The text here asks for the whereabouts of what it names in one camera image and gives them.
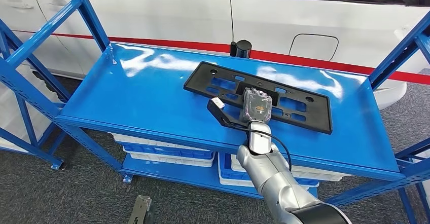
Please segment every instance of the black license plate bracket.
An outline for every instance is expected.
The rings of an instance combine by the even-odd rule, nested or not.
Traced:
[[[331,134],[330,100],[327,96],[285,85],[249,73],[201,62],[184,89],[243,108],[245,88],[262,90],[272,97],[271,118],[310,130]]]

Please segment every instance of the lower shelf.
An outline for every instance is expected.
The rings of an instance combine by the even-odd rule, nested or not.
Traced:
[[[180,182],[199,186],[212,190],[258,198],[259,195],[254,187],[230,186],[220,184],[218,177],[218,160],[215,157],[212,167],[196,167],[164,162],[153,162],[133,159],[127,154],[123,162],[122,171],[139,176],[153,177],[156,179]],[[316,196],[316,188],[310,188],[309,192]]]

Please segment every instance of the robotic arm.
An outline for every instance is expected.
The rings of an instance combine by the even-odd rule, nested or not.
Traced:
[[[264,197],[279,224],[351,224],[333,205],[322,202],[300,186],[289,171],[289,164],[272,143],[270,120],[272,98],[263,91],[246,88],[241,121],[223,112],[224,103],[211,99],[208,110],[221,125],[248,132],[237,159]]]

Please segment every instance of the red stripe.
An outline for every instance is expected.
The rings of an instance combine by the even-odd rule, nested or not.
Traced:
[[[93,39],[93,36],[91,35],[60,34],[60,33],[54,33],[53,35],[67,36],[71,38]],[[197,49],[197,50],[204,50],[204,51],[224,52],[224,53],[230,52],[230,45],[228,44],[141,39],[141,38],[118,38],[114,36],[110,36],[109,39],[112,42],[136,43],[136,44],[166,46],[166,47],[175,47],[175,48],[188,48],[188,49]],[[311,58],[296,57],[291,55],[270,53],[270,52],[257,51],[257,50],[253,50],[251,52],[251,58],[261,59],[261,60],[266,60],[271,62],[287,63],[287,64],[294,64],[294,65],[301,65],[301,66],[316,67],[316,68],[334,69],[334,70],[353,72],[353,73],[362,73],[362,74],[371,74],[372,71],[374,70],[374,68],[372,67],[331,62],[331,61],[311,59]],[[396,71],[389,78],[397,81],[405,81],[405,82],[430,85],[430,76],[427,76],[424,74],[415,74],[415,73]]]

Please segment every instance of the black cylindrical object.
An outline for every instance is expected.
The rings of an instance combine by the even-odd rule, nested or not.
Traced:
[[[240,40],[236,43],[236,57],[249,58],[251,55],[252,44],[247,40]]]

